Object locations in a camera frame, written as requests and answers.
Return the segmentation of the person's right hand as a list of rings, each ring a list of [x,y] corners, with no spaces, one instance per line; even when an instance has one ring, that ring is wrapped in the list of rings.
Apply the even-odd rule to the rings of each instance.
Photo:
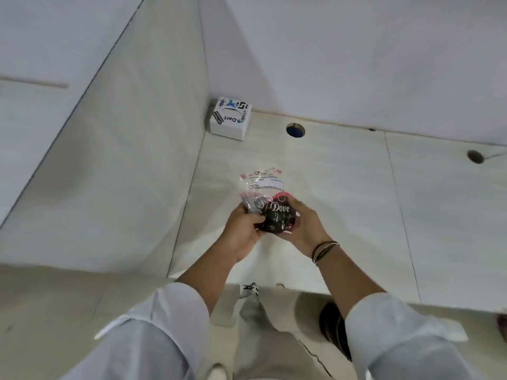
[[[279,238],[290,242],[303,255],[311,259],[313,249],[320,243],[333,241],[325,231],[316,211],[293,196],[289,197],[290,204],[302,214],[303,225],[296,232],[282,233]]]

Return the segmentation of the person's left hand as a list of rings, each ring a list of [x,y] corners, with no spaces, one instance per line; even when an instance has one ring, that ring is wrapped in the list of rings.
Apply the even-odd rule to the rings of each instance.
[[[265,235],[257,227],[245,224],[242,221],[242,214],[250,213],[243,203],[231,212],[224,230],[219,236],[218,243],[220,248],[232,256],[235,263],[242,261],[255,247],[257,242]]]

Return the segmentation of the dark chocolate packet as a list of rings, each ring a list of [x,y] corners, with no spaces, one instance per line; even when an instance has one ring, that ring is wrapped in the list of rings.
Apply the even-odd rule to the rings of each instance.
[[[264,221],[256,225],[258,230],[274,235],[292,232],[297,211],[290,204],[289,197],[288,193],[282,193],[262,202],[261,215]]]

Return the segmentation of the clear plastic bag red print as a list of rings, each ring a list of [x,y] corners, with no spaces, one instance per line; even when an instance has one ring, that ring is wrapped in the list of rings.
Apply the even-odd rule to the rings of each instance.
[[[277,167],[240,175],[240,197],[248,213],[264,214],[270,204],[278,199],[282,206],[291,196],[285,190],[283,182],[285,174]]]

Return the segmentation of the person's right forearm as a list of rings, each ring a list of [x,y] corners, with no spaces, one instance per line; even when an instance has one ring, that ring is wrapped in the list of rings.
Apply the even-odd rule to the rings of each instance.
[[[361,300],[372,294],[385,293],[340,246],[330,250],[316,266],[344,319]]]

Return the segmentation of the person's left forearm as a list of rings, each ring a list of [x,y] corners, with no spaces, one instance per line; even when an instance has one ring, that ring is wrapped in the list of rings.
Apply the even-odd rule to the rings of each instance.
[[[232,268],[242,261],[262,236],[239,241],[221,235],[206,252],[178,279],[178,283],[195,289],[211,315],[225,288]]]

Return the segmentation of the black wrist bands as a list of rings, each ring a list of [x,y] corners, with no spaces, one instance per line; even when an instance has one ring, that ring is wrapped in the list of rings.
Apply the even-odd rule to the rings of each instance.
[[[326,241],[318,244],[312,252],[311,260],[317,265],[320,259],[325,256],[330,250],[332,250],[335,246],[340,246],[336,241]]]

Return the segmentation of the white printed cardboard box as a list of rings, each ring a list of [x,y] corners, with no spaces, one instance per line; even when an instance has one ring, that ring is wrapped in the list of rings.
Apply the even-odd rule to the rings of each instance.
[[[251,109],[250,103],[219,97],[209,119],[210,132],[243,141],[250,123]]]

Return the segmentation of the black round stool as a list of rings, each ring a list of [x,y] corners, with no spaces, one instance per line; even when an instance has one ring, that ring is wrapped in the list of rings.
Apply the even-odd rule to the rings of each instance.
[[[322,336],[333,344],[349,362],[352,362],[345,319],[334,302],[326,303],[320,312],[318,322]]]

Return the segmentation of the beige trousers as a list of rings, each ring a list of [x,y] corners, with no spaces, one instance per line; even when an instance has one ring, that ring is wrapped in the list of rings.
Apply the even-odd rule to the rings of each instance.
[[[241,300],[233,380],[334,380],[290,332],[277,330],[259,299]]]

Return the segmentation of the white desk partition panel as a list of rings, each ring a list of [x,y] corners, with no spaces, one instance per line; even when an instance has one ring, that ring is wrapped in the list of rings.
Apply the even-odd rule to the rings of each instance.
[[[210,91],[197,0],[143,0],[0,229],[0,263],[167,276]]]

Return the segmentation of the white shirt sleeve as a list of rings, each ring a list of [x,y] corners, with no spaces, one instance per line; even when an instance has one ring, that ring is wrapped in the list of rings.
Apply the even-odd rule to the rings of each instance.
[[[459,322],[422,315],[388,293],[359,301],[345,329],[358,380],[486,380],[456,347],[468,341]]]
[[[98,332],[99,344],[60,380],[195,380],[209,329],[201,295],[167,284]]]

